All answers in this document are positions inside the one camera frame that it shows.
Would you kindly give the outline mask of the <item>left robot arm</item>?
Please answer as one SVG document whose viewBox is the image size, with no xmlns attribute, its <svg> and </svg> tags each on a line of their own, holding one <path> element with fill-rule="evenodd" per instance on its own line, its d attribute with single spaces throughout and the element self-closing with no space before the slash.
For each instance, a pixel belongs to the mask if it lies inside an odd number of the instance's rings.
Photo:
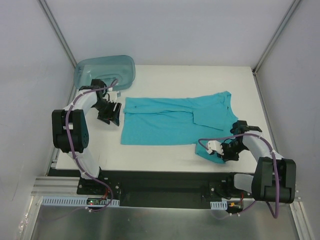
<svg viewBox="0 0 320 240">
<path fill-rule="evenodd" d="M 51 114 L 53 145 L 67 154 L 80 172 L 77 187 L 79 195 L 102 195 L 105 199 L 112 192 L 105 182 L 101 167 L 88 149 L 90 135 L 86 114 L 90 109 L 96 109 L 99 121 L 119 126 L 122 105 L 112 97 L 117 83 L 116 78 L 110 85 L 101 79 L 92 79 L 90 85 L 80 87 L 70 104 Z"/>
</svg>

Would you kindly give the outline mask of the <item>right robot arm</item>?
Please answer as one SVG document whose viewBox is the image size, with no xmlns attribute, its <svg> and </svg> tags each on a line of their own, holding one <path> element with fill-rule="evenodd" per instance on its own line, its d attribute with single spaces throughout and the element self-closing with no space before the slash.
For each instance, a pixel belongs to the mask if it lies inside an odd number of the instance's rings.
<svg viewBox="0 0 320 240">
<path fill-rule="evenodd" d="M 244 190 L 256 201 L 291 204 L 296 192 L 296 163 L 274 151 L 258 126 L 238 120 L 232 124 L 230 133 L 234 139 L 221 143 L 223 154 L 218 157 L 224 162 L 238 161 L 242 151 L 249 151 L 257 165 L 253 175 L 236 173 L 225 184 L 226 194 L 234 198 Z"/>
</svg>

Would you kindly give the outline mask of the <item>teal t shirt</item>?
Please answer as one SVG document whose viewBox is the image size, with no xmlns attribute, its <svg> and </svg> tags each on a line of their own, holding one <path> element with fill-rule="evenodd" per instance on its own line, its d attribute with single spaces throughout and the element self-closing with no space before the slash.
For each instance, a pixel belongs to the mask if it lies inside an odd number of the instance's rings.
<svg viewBox="0 0 320 240">
<path fill-rule="evenodd" d="M 195 154 L 224 164 L 198 143 L 203 139 L 230 136 L 238 120 L 228 91 L 194 98 L 128 97 L 125 100 L 121 144 L 134 146 L 178 146 L 195 144 Z"/>
</svg>

